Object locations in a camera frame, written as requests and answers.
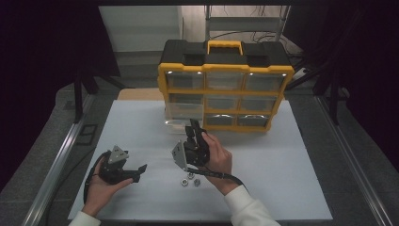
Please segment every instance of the left hand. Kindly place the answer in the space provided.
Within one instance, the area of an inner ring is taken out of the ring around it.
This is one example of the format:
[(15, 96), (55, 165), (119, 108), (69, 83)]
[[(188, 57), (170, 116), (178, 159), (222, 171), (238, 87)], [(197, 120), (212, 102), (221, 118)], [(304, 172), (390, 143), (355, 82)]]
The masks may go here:
[(94, 174), (91, 177), (90, 186), (88, 188), (88, 198), (82, 212), (96, 217), (100, 210), (108, 204), (112, 196), (122, 188), (128, 186), (133, 182), (132, 178), (126, 179), (117, 183), (116, 185), (110, 185), (100, 178), (98, 173), (100, 172), (100, 166), (104, 161), (104, 157), (97, 164)]

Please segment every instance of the white table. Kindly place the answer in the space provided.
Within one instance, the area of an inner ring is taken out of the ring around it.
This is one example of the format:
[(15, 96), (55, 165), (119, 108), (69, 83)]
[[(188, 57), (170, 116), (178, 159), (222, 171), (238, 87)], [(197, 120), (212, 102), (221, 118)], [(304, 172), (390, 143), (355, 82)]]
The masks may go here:
[[(168, 134), (164, 107), (163, 101), (115, 101), (112, 105), (89, 167), (114, 145), (129, 151), (125, 170), (137, 170), (144, 164), (148, 167), (138, 184), (119, 191), (97, 217), (229, 221), (223, 196), (203, 176), (195, 177), (200, 178), (199, 187), (193, 181), (186, 187), (181, 185), (187, 174), (175, 165), (170, 151), (186, 136)], [(209, 133), (232, 152), (232, 174), (244, 182), (252, 197), (265, 204), (274, 219), (332, 219), (288, 101), (281, 103), (267, 133)], [(83, 182), (69, 218), (82, 209), (82, 197)]]

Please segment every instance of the shirt cuff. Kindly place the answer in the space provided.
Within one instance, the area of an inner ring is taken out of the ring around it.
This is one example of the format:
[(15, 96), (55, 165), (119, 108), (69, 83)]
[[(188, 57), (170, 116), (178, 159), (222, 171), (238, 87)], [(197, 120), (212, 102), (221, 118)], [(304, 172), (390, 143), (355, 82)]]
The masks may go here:
[(224, 200), (233, 215), (254, 202), (254, 199), (252, 199), (244, 186), (238, 186), (236, 189), (229, 192), (229, 194), (224, 197)]
[(82, 211), (79, 211), (79, 212), (77, 212), (77, 215), (71, 222), (70, 226), (74, 226), (74, 225), (99, 226), (100, 224), (101, 224), (101, 222), (98, 219), (96, 219), (90, 215), (87, 215), (87, 214), (83, 213)]

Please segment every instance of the nut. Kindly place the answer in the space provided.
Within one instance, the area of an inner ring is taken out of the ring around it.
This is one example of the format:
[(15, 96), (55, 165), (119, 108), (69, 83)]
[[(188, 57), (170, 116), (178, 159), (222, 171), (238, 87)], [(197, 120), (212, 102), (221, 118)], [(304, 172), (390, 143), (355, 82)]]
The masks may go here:
[(199, 186), (200, 185), (200, 179), (194, 180), (194, 186)]
[(187, 179), (182, 179), (182, 186), (188, 186), (188, 181)]
[(194, 178), (194, 176), (195, 176), (195, 174), (192, 172), (189, 172), (187, 175), (188, 179), (190, 179), (190, 180), (192, 180)]

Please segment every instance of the yellow organizer box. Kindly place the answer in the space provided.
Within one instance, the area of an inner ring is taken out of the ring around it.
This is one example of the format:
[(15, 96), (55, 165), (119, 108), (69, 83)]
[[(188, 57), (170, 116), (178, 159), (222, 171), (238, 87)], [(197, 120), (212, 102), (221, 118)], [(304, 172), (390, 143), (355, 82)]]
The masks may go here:
[(192, 105), (175, 108), (174, 120), (190, 118), (200, 105), (204, 129), (266, 132), (293, 74), (277, 41), (168, 40), (158, 87), (166, 105)]

